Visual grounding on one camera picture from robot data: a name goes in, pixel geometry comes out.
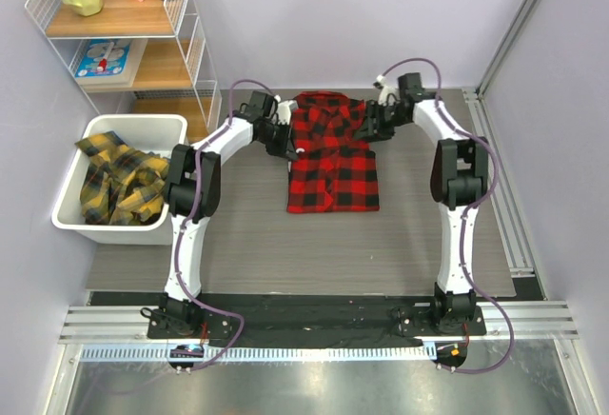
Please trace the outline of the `yellow plaid shirt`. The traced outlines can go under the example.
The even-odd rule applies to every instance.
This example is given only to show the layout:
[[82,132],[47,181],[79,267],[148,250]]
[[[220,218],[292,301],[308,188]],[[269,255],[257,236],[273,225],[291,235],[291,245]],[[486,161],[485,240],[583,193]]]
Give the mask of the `yellow plaid shirt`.
[[86,224],[138,227],[160,218],[168,158],[134,148],[114,131],[90,135],[75,146],[88,158],[79,194]]

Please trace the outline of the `red black plaid shirt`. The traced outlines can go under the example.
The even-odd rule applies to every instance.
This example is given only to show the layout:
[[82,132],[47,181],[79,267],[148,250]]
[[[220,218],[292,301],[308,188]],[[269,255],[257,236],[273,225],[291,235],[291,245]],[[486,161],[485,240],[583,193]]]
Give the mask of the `red black plaid shirt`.
[[355,138],[365,102],[333,91],[304,91],[295,101],[291,124],[298,159],[289,165],[286,211],[379,210],[376,153]]

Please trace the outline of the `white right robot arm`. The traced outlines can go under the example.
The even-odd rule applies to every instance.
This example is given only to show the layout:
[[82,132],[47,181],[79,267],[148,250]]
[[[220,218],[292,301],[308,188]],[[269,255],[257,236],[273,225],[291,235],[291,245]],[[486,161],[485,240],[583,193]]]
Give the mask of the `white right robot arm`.
[[395,87],[379,75],[374,87],[380,94],[366,102],[357,140],[386,141],[396,128],[414,124],[435,145],[429,186],[441,215],[441,262],[431,306],[415,319],[425,333],[482,336],[486,328],[472,286],[472,260],[478,204],[488,189],[485,141],[465,131],[416,72],[400,76]]

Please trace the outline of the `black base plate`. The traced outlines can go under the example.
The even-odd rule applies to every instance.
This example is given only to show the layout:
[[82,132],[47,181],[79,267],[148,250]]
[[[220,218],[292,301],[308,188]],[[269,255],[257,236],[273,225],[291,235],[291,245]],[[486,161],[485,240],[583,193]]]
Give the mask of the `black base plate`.
[[482,311],[440,311],[428,296],[203,294],[198,303],[143,307],[150,339],[212,346],[364,348],[417,346],[425,337],[466,340],[486,332]]

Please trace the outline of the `blue white picture book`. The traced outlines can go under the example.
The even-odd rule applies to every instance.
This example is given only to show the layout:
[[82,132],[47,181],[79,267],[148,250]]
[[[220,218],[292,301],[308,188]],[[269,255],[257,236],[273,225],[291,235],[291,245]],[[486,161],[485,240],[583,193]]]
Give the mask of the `blue white picture book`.
[[126,85],[134,75],[130,39],[90,40],[74,78],[81,86]]

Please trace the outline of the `white plastic bin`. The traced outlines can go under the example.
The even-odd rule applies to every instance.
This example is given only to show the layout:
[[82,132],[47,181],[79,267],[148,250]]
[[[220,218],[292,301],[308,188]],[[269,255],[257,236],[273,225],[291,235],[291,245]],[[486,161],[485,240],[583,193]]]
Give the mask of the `white plastic bin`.
[[187,141],[187,120],[176,114],[102,115],[75,143],[52,223],[97,244],[171,244],[163,199],[175,146]]

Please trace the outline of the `slotted aluminium rail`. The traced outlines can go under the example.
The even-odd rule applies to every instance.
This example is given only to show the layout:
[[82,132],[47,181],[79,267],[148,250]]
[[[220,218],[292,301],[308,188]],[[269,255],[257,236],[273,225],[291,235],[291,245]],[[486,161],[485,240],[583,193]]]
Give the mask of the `slotted aluminium rail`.
[[84,346],[80,355],[83,363],[143,363],[167,362],[171,365],[196,364],[215,359],[220,364],[240,363],[334,363],[433,361],[437,358],[434,344],[416,347],[386,348],[203,348],[192,344],[121,344]]

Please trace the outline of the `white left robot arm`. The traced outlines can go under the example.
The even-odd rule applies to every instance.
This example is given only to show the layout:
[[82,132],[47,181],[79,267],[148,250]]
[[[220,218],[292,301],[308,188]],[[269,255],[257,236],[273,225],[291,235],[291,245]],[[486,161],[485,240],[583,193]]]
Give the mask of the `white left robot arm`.
[[222,165],[246,146],[259,142],[271,156],[297,159],[291,117],[294,100],[254,91],[206,139],[174,147],[164,189],[172,223],[171,267],[152,326],[184,338],[203,325],[201,263],[206,229],[221,199]]

